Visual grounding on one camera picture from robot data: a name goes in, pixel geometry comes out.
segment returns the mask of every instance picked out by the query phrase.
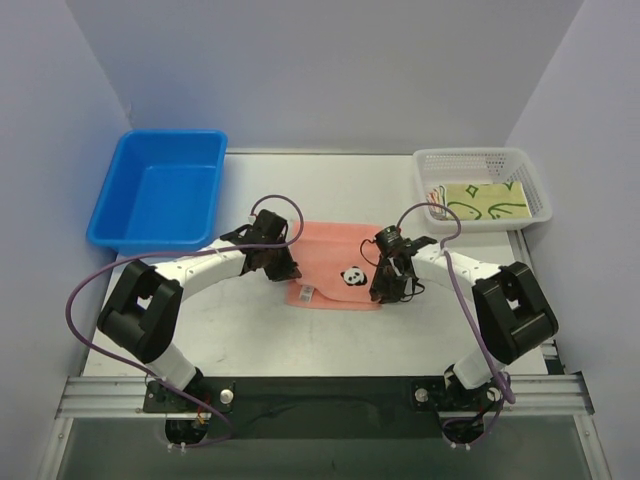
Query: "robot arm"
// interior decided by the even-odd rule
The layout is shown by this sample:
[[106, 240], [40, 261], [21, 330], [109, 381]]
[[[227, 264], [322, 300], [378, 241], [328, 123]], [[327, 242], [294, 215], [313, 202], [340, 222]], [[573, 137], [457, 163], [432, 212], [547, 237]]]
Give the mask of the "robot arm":
[[288, 248], [255, 247], [284, 243], [286, 225], [285, 219], [262, 210], [252, 225], [223, 235], [203, 249], [236, 250], [181, 257], [155, 266], [131, 262], [105, 303], [98, 328], [159, 377], [184, 390], [201, 374], [172, 343], [180, 304], [215, 283], [260, 268], [272, 281], [299, 278]]
[[[387, 227], [376, 235], [380, 259], [371, 299], [393, 303], [405, 296], [408, 282], [428, 280], [453, 288], [446, 258], [436, 240], [402, 238]], [[482, 339], [498, 370], [551, 338], [558, 323], [531, 269], [521, 263], [504, 267], [450, 253], [453, 272], [467, 300], [476, 307]], [[456, 362], [445, 374], [464, 390], [475, 390], [492, 378], [480, 348]]]

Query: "white plastic basket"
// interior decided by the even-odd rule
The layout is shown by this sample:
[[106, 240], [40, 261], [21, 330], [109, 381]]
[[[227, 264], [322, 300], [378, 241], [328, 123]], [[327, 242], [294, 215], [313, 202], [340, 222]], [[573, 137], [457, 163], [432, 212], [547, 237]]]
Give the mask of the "white plastic basket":
[[[413, 154], [415, 182], [421, 201], [438, 185], [447, 183], [504, 183], [520, 181], [531, 218], [463, 220], [463, 232], [519, 230], [551, 218], [551, 204], [540, 177], [526, 153], [517, 148], [445, 148], [418, 150]], [[450, 233], [452, 220], [438, 220], [425, 207], [429, 232]]]

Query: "white label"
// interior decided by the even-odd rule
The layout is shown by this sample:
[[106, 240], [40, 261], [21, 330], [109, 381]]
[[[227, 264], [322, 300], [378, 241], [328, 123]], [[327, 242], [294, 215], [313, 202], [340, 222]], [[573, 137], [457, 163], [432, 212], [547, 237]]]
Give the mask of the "white label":
[[311, 297], [313, 297], [314, 290], [315, 288], [305, 285], [300, 289], [300, 295], [298, 298], [305, 303], [309, 303], [311, 302]]

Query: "folded towel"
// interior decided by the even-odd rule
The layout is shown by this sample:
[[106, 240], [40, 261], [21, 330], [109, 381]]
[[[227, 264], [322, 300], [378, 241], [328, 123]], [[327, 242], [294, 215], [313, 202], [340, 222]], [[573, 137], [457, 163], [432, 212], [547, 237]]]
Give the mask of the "folded towel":
[[[292, 235], [300, 225], [296, 222]], [[374, 225], [305, 222], [291, 255], [302, 277], [290, 282], [287, 304], [334, 310], [376, 310], [369, 296], [375, 267], [360, 254], [362, 241], [382, 230]], [[366, 243], [363, 253], [377, 262], [378, 249]]]
[[[427, 195], [427, 200], [446, 205], [460, 220], [531, 217], [521, 182], [439, 185]], [[453, 220], [442, 209], [429, 207], [429, 210], [438, 220]]]

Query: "white wall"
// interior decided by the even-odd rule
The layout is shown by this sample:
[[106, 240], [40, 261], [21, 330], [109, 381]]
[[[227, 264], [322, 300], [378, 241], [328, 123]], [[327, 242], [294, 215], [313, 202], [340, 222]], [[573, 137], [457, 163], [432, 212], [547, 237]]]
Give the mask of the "white wall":
[[615, 479], [638, 478], [640, 453], [639, 32], [637, 0], [586, 0], [507, 142], [551, 194], [526, 238]]
[[503, 145], [582, 0], [68, 0], [138, 127], [235, 147]]
[[[0, 2], [0, 478], [35, 476], [80, 346], [66, 296], [107, 260], [85, 230], [122, 108], [63, 0]], [[76, 316], [89, 323], [94, 285]]]

